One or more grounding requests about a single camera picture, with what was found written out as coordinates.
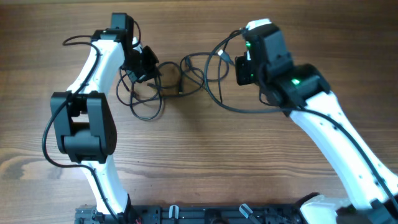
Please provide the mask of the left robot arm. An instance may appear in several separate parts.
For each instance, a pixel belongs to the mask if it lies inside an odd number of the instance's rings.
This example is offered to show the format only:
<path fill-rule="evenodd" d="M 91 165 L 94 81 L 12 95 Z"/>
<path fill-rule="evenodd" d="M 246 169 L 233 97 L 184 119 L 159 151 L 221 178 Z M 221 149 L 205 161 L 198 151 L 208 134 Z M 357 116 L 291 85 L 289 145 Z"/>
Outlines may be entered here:
<path fill-rule="evenodd" d="M 57 167 L 81 169 L 96 199 L 93 208 L 79 210 L 77 223 L 142 223 L 116 171 L 117 130 L 108 105 L 118 70 L 125 70 L 132 83 L 160 76 L 155 53 L 134 38 L 137 26 L 128 14 L 112 13 L 110 27 L 96 30 L 86 42 L 91 50 L 77 79 L 50 99 L 52 116 L 42 141 L 54 128 L 58 149 L 71 163 L 52 160 L 46 145 L 42 146 L 44 157 Z"/>

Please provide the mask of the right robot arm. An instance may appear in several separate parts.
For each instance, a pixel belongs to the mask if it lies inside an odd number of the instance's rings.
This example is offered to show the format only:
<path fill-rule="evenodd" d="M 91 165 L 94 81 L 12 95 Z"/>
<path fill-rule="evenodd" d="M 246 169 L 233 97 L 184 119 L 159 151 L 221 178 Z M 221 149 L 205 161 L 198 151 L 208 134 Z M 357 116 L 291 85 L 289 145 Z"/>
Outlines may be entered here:
<path fill-rule="evenodd" d="M 344 114 L 336 95 L 310 64 L 295 65 L 281 30 L 268 19 L 242 31 L 247 51 L 236 58 L 240 85 L 260 86 L 318 146 L 340 178 L 346 198 L 302 199 L 307 223 L 396 223 L 397 176 L 372 152 Z"/>

